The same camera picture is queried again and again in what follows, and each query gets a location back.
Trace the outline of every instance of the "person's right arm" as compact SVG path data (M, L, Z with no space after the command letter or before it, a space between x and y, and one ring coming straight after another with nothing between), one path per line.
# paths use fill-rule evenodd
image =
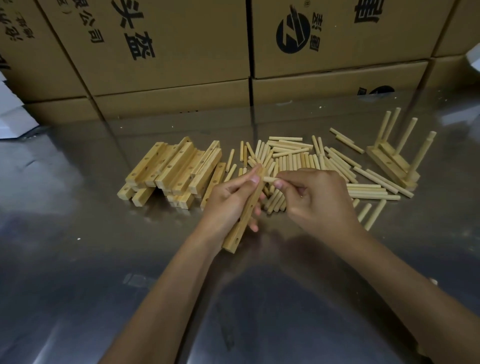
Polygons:
M480 363L480 318L360 225L337 172L285 171L277 177L292 220L372 285L434 363Z

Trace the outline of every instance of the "person's left hand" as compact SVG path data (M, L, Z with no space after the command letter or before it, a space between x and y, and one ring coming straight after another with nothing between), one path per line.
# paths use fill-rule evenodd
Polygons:
M253 168L250 172L213 188L195 233L201 234L215 244L219 243L218 248L221 248L223 240L238 221L245 203L260 182L261 178L256 174L257 169ZM260 199L264 198L265 195L262 193ZM260 212L260 204L257 203L253 213L260 215ZM250 218L248 226L252 231L258 231L256 219Z

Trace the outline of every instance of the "forearm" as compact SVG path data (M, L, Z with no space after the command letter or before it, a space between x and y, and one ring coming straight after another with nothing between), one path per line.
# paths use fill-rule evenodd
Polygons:
M478 363L479 318L366 231L331 244L383 297L435 363Z
M217 250L190 236L171 260L101 364L174 363L183 333Z

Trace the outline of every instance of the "printed logo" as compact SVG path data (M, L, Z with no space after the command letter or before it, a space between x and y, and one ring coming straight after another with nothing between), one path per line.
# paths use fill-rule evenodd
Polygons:
M310 37L310 23L308 18L297 12L290 5L290 14L282 19L276 29L276 43L284 53L297 53L307 43Z

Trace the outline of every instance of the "person's right hand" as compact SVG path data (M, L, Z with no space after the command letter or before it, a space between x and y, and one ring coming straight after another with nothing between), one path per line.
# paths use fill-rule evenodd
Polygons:
M327 245L363 231L347 185L330 170L283 171L274 182L287 200L288 216Z

